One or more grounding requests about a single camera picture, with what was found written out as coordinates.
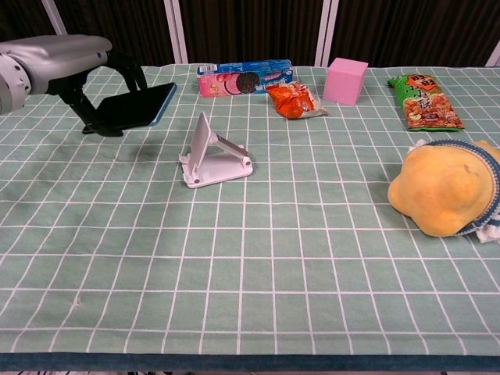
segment gray robot arm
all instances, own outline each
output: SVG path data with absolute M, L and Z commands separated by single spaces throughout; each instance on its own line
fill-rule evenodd
M 59 95 L 87 133 L 119 137 L 123 132 L 102 123 L 83 93 L 88 74 L 99 66 L 117 70 L 130 91 L 148 88 L 141 67 L 103 37 L 43 35 L 0 43 L 0 115 L 22 107 L 28 95 Z

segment yellow plush toy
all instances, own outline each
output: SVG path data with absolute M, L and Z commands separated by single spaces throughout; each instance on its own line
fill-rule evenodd
M 500 240 L 500 150 L 486 141 L 419 141 L 388 190 L 391 205 L 429 236 Z

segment cookie box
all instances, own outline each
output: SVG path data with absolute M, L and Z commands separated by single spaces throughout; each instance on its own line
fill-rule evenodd
M 272 84 L 293 81 L 288 59 L 210 64 L 198 67 L 198 84 L 203 97 L 265 94 Z

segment green snack bag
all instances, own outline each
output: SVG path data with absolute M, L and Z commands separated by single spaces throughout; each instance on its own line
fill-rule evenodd
M 408 74 L 390 78 L 408 130 L 461 130 L 464 125 L 432 76 Z

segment dark curtain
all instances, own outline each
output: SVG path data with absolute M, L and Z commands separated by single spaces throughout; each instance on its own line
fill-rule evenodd
M 68 34 L 108 38 L 142 66 L 174 63 L 163 0 L 55 0 Z
M 499 0 L 340 0 L 329 63 L 484 66 L 499 19 Z
M 40 0 L 0 0 L 0 41 L 53 35 Z
M 323 0 L 180 0 L 190 63 L 314 65 Z

